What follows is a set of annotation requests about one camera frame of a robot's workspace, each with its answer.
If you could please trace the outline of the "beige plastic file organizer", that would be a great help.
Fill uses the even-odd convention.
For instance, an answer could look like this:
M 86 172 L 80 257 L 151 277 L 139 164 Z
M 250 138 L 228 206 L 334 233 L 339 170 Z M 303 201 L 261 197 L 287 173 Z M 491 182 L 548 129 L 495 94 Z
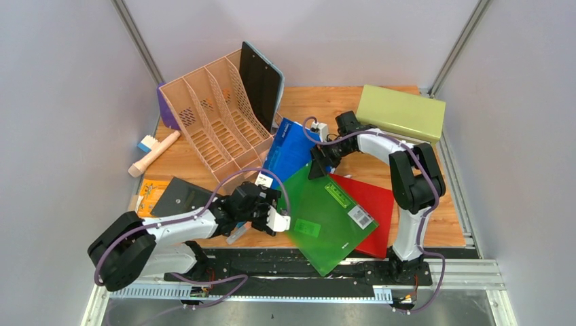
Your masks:
M 257 176 L 273 142 L 249 102 L 240 57 L 237 50 L 159 88 L 184 138 L 226 194 Z

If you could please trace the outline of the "green translucent plastic folder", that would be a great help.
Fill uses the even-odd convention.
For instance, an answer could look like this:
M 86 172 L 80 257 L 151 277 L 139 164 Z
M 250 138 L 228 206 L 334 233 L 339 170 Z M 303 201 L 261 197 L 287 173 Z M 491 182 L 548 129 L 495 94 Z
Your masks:
M 291 222 L 285 232 L 320 276 L 328 275 L 378 222 L 331 177 L 308 178 L 305 164 L 284 185 Z

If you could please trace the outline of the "red binder folder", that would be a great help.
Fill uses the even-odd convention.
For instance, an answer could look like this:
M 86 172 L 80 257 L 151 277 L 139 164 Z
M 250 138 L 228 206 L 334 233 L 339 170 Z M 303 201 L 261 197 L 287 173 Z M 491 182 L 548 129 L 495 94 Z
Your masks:
M 335 174 L 330 174 L 330 177 L 378 223 L 376 229 L 355 250 L 384 259 L 388 252 L 395 203 L 392 191 Z

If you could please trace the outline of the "green metal drawer cabinet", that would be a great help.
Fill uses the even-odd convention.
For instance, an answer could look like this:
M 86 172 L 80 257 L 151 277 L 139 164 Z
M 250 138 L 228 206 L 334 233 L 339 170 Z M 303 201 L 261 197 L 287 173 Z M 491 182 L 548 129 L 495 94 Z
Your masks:
M 443 101 L 365 85 L 356 117 L 403 139 L 434 145 L 441 138 L 445 112 Z

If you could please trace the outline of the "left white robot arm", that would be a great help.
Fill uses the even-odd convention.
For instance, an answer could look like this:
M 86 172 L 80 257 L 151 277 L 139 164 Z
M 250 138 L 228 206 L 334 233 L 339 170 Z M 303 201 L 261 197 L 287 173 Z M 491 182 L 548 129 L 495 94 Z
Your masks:
M 89 247 L 94 282 L 119 291 L 141 276 L 177 273 L 201 280 L 208 272 L 199 239 L 229 236 L 240 222 L 275 236 L 289 229 L 289 209 L 279 208 L 282 193 L 246 181 L 230 195 L 211 194 L 190 212 L 140 218 L 128 211 L 119 216 Z

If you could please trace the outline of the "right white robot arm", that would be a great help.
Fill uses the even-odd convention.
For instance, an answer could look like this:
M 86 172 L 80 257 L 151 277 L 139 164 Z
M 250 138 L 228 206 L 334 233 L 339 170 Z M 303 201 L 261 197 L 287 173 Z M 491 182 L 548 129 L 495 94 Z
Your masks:
M 406 283 L 423 269 L 422 241 L 430 214 L 446 193 L 446 184 L 434 149 L 428 143 L 397 139 L 373 124 L 362 124 L 352 111 L 336 117 L 338 133 L 330 140 L 314 140 L 309 179 L 327 174 L 351 153 L 371 155 L 389 166 L 392 193 L 399 206 L 399 229 L 391 246 L 388 274 Z

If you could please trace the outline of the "blue binder folder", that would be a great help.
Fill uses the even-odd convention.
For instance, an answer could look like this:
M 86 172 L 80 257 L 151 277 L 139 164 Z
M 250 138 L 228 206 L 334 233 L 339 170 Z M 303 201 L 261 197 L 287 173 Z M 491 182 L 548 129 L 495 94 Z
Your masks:
M 306 133 L 316 141 L 319 135 L 305 128 Z M 283 183 L 311 161 L 310 150 L 315 143 L 308 139 L 302 125 L 283 118 L 274 136 L 271 148 L 264 162 L 264 168 L 274 173 Z M 259 172 L 256 185 L 271 189 L 279 188 L 279 183 L 270 173 Z

